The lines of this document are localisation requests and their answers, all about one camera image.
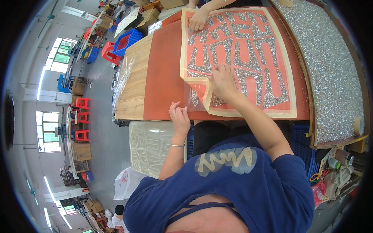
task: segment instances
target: window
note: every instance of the window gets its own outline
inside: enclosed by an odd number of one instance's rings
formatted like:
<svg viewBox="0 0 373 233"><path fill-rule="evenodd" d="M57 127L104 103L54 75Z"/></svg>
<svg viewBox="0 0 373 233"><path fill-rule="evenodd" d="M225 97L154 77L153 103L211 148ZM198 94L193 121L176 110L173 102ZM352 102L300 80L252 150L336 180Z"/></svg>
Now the window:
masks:
<svg viewBox="0 0 373 233"><path fill-rule="evenodd" d="M57 37L49 52L46 70L66 73L70 61L69 49L76 44L75 40Z"/></svg>
<svg viewBox="0 0 373 233"><path fill-rule="evenodd" d="M62 207L60 201L56 201L56 206L62 215L76 214L75 207L73 205Z"/></svg>
<svg viewBox="0 0 373 233"><path fill-rule="evenodd" d="M54 128L59 126L59 113L36 112L36 133L39 152L60 152L60 138L55 136Z"/></svg>

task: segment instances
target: masking tape roll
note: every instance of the masking tape roll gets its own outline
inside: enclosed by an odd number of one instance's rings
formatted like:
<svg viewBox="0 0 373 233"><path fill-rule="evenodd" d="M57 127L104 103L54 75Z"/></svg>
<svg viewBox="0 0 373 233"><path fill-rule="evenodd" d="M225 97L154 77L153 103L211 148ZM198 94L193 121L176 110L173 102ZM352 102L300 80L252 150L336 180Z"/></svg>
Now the masking tape roll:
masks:
<svg viewBox="0 0 373 233"><path fill-rule="evenodd" d="M355 118L354 131L356 136L361 136L364 132L364 121L361 120L361 117Z"/></svg>

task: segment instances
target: white shirt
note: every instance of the white shirt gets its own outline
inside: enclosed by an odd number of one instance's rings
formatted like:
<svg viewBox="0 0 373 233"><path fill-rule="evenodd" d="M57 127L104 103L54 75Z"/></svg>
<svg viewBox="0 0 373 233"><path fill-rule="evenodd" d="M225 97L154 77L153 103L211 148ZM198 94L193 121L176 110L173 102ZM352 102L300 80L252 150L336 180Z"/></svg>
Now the white shirt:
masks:
<svg viewBox="0 0 373 233"><path fill-rule="evenodd" d="M124 225L123 219L120 220L119 218L117 218L117 216L118 216L117 214L114 214L114 216L112 218L112 223L113 223L114 227L121 226L124 229L124 233L128 233L129 231L127 230L126 225Z"/></svg>

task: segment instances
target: red plastic bag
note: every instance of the red plastic bag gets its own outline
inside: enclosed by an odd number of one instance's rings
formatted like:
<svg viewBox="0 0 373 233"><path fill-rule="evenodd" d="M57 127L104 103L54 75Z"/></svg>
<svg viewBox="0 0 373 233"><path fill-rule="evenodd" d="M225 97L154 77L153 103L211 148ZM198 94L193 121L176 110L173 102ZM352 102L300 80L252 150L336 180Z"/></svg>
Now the red plastic bag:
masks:
<svg viewBox="0 0 373 233"><path fill-rule="evenodd" d="M324 182L320 181L311 187L313 192L313 197L315 199L315 206L320 205L323 202L326 193L326 185Z"/></svg>

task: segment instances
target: black shorts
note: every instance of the black shorts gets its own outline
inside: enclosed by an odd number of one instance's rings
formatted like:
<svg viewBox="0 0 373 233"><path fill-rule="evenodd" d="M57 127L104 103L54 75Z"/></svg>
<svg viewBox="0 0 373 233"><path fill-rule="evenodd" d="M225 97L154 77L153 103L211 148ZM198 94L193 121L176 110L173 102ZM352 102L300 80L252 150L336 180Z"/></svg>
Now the black shorts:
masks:
<svg viewBox="0 0 373 233"><path fill-rule="evenodd" d="M200 155L209 151L215 144L228 138L252 133L249 126L230 127L213 120L200 122L194 126L193 155Z"/></svg>

